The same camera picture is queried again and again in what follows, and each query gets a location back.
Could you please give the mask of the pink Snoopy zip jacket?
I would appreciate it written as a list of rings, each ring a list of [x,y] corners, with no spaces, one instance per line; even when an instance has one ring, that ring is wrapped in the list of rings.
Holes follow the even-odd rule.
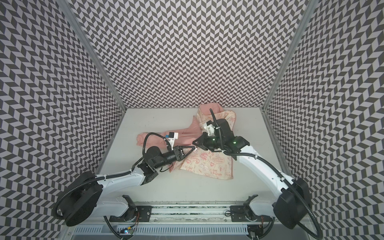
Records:
[[[174,146],[191,146],[192,142],[199,138],[204,132],[204,124],[213,121],[213,111],[217,120],[224,119],[228,122],[230,130],[233,130],[236,122],[236,113],[227,111],[218,103],[209,103],[200,105],[197,114],[193,117],[193,121],[188,128],[172,130],[179,134],[174,142]],[[214,178],[218,180],[233,179],[233,159],[223,153],[213,153],[196,148],[191,154],[181,161],[166,164],[165,168],[171,167],[173,170],[185,170],[197,175]]]

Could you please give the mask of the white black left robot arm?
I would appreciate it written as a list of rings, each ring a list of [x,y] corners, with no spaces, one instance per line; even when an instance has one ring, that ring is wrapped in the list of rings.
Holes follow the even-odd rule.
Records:
[[[150,183],[158,176],[158,169],[184,160],[195,149],[176,146],[162,153],[160,148],[150,147],[126,172],[111,175],[85,172],[59,194],[52,216],[63,220],[68,227],[95,217],[134,221],[138,213],[136,204],[128,195],[118,196],[118,191]]]

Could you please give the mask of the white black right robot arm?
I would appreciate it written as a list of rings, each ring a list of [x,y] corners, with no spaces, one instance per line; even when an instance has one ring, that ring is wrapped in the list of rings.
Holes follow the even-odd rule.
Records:
[[[203,133],[193,141],[193,145],[205,151],[216,151],[221,147],[236,161],[249,168],[270,189],[272,195],[266,198],[253,198],[248,201],[249,208],[256,216],[277,218],[285,227],[293,229],[307,215],[308,211],[295,193],[284,182],[288,181],[293,189],[305,200],[309,208],[312,207],[311,194],[308,183],[302,179],[293,179],[280,170],[274,168],[262,157],[243,137],[233,138],[209,136]]]

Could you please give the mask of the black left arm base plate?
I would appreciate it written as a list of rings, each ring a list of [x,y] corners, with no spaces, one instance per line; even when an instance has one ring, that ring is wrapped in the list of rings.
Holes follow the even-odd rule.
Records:
[[[149,222],[152,214],[152,209],[152,206],[129,207],[128,210],[122,216],[111,216],[109,218],[109,221],[113,223],[133,223],[136,221],[138,221],[139,223]]]

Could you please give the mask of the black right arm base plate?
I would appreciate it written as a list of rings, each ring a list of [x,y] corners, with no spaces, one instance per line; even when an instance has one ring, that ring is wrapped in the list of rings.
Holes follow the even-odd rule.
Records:
[[[226,217],[230,217],[232,222],[270,222],[273,218],[269,216],[256,215],[250,207],[230,206],[225,212]]]

